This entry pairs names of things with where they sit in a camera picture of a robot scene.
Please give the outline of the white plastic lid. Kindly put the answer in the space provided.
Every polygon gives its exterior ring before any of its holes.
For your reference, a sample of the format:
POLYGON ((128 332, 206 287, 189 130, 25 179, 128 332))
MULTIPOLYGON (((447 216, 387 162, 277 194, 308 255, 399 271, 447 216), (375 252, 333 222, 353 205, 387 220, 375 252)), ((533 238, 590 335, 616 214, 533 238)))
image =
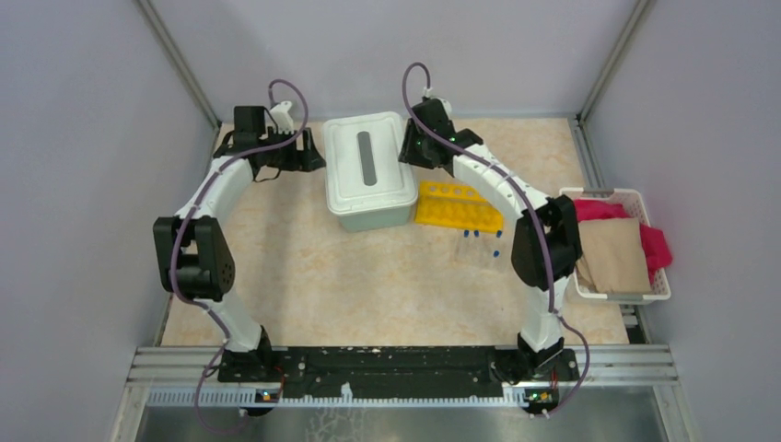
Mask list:
POLYGON ((322 125, 326 201, 345 217, 408 208, 418 197, 412 167, 399 160, 403 118, 385 111, 331 119, 322 125))

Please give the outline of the yellow test tube rack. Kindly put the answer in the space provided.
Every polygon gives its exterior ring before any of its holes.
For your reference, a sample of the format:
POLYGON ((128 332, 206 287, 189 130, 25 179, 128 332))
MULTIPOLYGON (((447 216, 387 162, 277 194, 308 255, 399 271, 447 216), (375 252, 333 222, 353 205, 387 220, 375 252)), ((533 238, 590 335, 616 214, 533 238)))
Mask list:
POLYGON ((474 188, 422 180, 414 222, 420 225, 497 233, 504 217, 474 188))

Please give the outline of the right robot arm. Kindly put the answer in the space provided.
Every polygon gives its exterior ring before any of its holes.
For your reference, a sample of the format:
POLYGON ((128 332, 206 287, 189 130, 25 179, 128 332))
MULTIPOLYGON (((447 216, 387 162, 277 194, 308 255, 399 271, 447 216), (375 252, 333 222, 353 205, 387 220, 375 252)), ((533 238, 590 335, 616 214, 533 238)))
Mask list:
POLYGON ((408 112, 399 160, 444 169, 513 222, 509 259, 529 295, 527 318, 519 332, 519 369, 527 378, 544 378, 564 350, 561 309, 582 255, 573 201, 532 187, 479 135, 456 130, 441 99, 424 98, 408 112))

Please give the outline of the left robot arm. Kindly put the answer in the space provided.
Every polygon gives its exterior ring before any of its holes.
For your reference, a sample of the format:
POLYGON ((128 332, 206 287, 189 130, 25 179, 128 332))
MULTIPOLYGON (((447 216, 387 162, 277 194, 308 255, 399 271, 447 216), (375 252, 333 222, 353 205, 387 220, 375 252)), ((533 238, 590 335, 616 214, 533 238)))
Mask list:
POLYGON ((192 198, 153 225, 164 289, 209 315, 225 334, 225 355, 240 360, 242 372, 255 381, 274 373, 276 357, 263 326, 237 295, 237 268, 221 224, 262 169, 312 172, 325 167, 311 130, 294 125, 293 106, 285 100, 271 108, 235 107, 234 128, 212 155, 192 198))

